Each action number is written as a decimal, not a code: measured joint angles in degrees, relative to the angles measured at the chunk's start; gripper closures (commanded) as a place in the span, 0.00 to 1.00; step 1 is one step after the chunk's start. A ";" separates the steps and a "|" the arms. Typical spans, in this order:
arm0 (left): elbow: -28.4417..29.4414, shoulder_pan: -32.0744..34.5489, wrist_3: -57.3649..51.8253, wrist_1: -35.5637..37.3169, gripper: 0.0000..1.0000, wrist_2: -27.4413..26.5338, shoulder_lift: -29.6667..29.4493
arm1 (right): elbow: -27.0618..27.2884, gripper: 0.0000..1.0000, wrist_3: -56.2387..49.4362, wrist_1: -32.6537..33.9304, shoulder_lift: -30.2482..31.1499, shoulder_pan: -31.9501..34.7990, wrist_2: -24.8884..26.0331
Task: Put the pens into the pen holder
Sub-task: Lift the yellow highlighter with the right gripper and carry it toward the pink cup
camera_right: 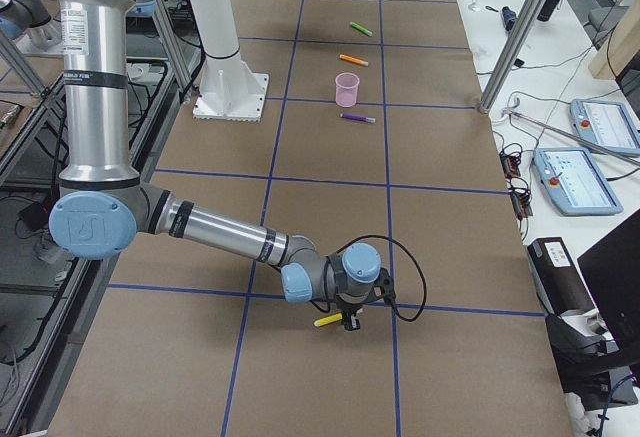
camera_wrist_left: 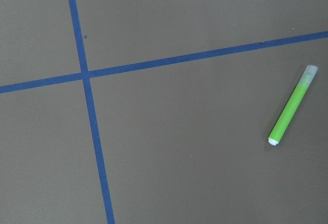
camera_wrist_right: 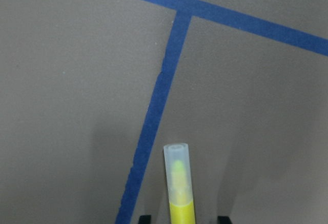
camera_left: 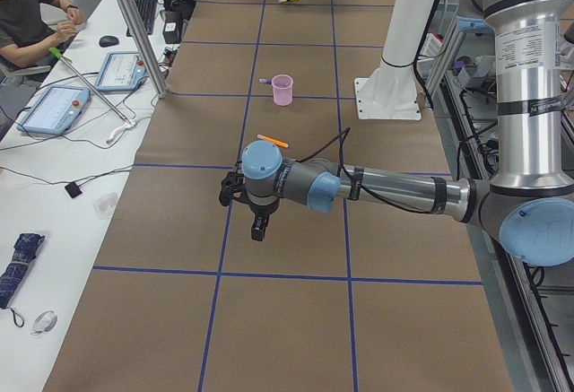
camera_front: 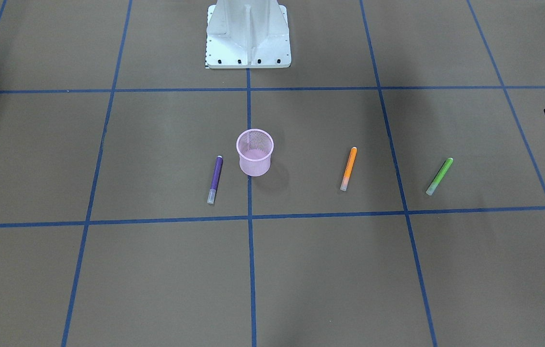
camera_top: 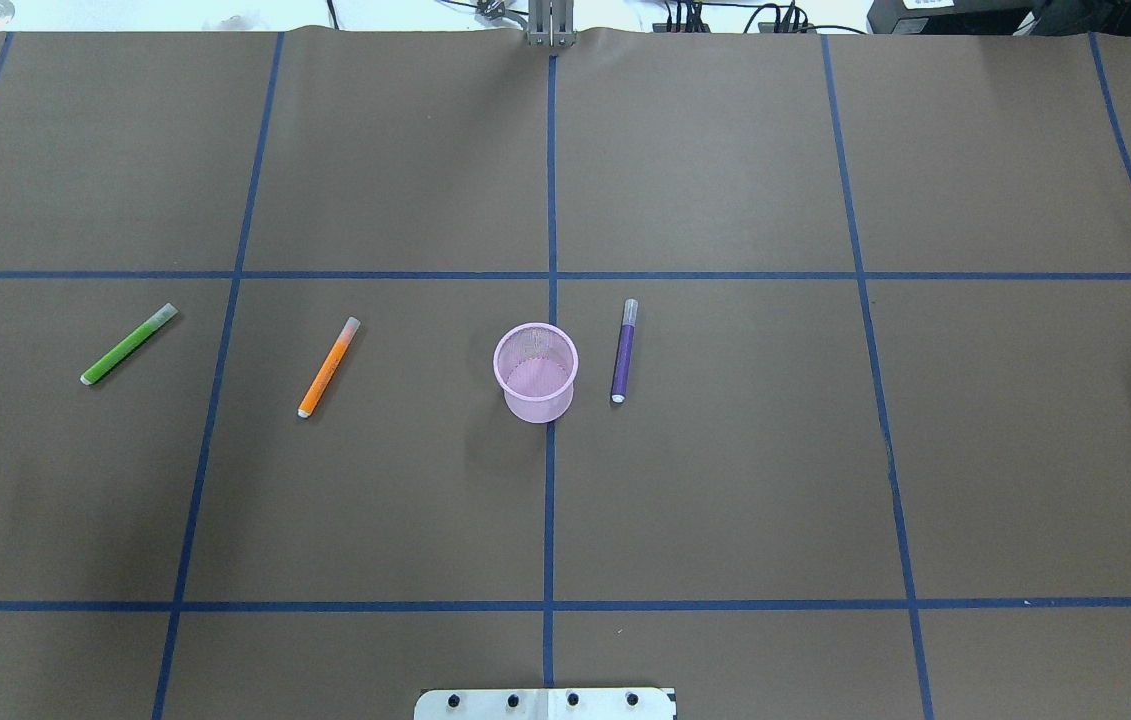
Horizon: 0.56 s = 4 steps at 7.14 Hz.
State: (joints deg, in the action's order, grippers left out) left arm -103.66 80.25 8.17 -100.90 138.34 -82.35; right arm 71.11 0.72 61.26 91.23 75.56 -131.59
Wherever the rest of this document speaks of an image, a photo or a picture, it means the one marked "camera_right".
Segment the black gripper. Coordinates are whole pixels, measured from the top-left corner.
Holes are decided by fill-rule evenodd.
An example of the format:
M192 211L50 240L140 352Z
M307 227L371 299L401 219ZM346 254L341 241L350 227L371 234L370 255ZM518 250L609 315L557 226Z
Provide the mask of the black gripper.
M395 305L395 289L392 278L385 268L371 283L357 282L345 272L335 278L334 297L341 312L341 324L346 331L359 330L358 311L368 303L382 300L386 305Z

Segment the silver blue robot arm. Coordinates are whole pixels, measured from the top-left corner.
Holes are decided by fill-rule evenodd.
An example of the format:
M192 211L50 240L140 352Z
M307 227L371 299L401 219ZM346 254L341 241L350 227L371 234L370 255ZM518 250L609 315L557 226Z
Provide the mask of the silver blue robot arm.
M129 158L126 16L152 0L58 1L69 163L49 230L61 248L102 260L140 232L191 240L277 269L290 302L334 301L350 331L363 305L394 304L392 279L369 236L322 256L304 236L216 214L143 182Z

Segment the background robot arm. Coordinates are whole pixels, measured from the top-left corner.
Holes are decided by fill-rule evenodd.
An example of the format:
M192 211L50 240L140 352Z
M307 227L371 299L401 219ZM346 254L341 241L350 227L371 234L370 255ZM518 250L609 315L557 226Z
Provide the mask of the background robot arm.
M60 24L41 0L1 0L1 31L12 41L26 34L41 50L59 44L62 39Z

